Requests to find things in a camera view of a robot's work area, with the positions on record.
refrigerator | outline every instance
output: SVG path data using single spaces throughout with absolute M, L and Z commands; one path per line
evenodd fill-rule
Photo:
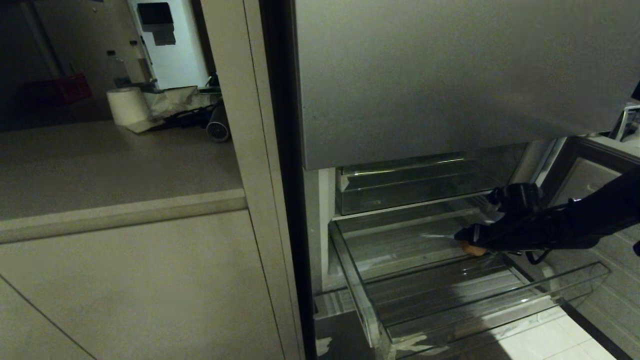
M 640 81 L 640 3 L 261 10 L 308 358 L 327 337 L 350 358 L 456 358 L 563 314 L 640 358 L 640 228 L 538 265 L 453 239 L 500 218 L 494 188 L 554 206 L 640 164 L 606 136 Z

refrigerator drawer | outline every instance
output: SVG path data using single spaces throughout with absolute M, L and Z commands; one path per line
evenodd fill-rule
M 528 316 L 577 305 L 609 273 L 594 259 L 554 261 L 559 265 L 551 268 L 516 255 L 466 256 L 453 234 L 492 221 L 488 208 L 483 197 L 469 197 L 330 223 L 363 330 L 379 358 L 421 352 L 446 358 L 513 335 Z M 562 257 L 561 251 L 548 259 L 553 256 Z
M 516 144 L 342 167 L 339 211 L 349 215 L 504 186 L 525 148 Z

white floor tile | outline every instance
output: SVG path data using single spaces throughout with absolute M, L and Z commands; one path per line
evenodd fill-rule
M 569 316 L 563 316 L 560 319 L 557 319 L 556 322 L 569 334 L 569 336 L 571 336 L 572 339 L 575 340 L 576 343 L 580 344 L 587 340 L 591 340 L 591 336 Z
M 616 360 L 604 347 L 598 344 L 595 340 L 589 340 L 580 344 L 580 347 L 587 353 L 593 360 Z
M 578 345 L 555 321 L 500 340 L 512 360 L 542 360 Z
M 581 347 L 575 346 L 560 354 L 548 357 L 546 360 L 590 360 L 590 358 Z

kitchen counter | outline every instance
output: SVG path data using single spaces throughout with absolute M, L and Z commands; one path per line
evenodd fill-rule
M 246 208 L 233 143 L 112 122 L 0 134 L 0 242 Z

beige cabinet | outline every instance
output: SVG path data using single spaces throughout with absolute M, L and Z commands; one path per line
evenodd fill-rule
M 0 334 L 0 359 L 91 359 L 4 281 L 0 281 Z
M 99 359 L 283 358 L 247 210 L 0 245 L 0 274 Z

